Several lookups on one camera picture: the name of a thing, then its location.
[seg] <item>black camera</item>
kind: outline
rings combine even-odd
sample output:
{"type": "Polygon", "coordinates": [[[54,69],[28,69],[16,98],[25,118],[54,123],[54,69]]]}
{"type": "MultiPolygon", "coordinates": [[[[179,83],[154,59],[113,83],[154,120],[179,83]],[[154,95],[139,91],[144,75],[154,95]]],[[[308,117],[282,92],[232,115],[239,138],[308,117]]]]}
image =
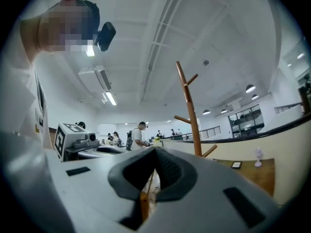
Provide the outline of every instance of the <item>black camera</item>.
{"type": "Polygon", "coordinates": [[[108,21],[103,25],[102,30],[98,32],[94,45],[97,45],[102,52],[105,52],[115,35],[116,29],[112,23],[108,21]]]}

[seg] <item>black backpack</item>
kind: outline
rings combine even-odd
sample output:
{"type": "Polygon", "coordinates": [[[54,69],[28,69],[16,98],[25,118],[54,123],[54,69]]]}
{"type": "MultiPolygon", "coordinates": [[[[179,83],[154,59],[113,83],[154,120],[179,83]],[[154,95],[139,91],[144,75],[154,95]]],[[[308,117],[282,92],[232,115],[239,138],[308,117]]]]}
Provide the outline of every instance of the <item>black backpack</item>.
{"type": "Polygon", "coordinates": [[[126,150],[128,150],[128,151],[131,150],[131,146],[132,146],[132,143],[133,143],[133,140],[132,140],[132,131],[133,130],[130,130],[129,133],[127,134],[126,150]]]}

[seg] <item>air conditioning unit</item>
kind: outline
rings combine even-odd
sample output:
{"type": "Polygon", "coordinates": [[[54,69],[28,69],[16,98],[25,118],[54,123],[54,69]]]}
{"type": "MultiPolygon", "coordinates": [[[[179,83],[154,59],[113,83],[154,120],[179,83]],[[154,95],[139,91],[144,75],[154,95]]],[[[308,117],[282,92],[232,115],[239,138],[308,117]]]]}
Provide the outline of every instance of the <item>air conditioning unit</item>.
{"type": "Polygon", "coordinates": [[[103,93],[111,89],[110,82],[103,66],[83,68],[78,75],[90,92],[103,93]]]}

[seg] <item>beige partition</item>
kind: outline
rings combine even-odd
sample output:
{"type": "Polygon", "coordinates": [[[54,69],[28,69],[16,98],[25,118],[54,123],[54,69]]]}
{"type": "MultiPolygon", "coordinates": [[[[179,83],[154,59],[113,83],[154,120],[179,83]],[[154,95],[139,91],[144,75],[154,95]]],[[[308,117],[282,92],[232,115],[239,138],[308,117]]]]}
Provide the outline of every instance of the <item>beige partition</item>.
{"type": "MultiPolygon", "coordinates": [[[[202,143],[202,152],[214,144],[202,143]]],[[[267,137],[216,144],[217,149],[209,158],[250,161],[256,159],[255,150],[261,148],[263,159],[274,159],[276,174],[273,198],[278,204],[284,204],[299,192],[310,168],[311,121],[267,137]]],[[[192,143],[163,141],[163,146],[194,154],[192,143]]]]}

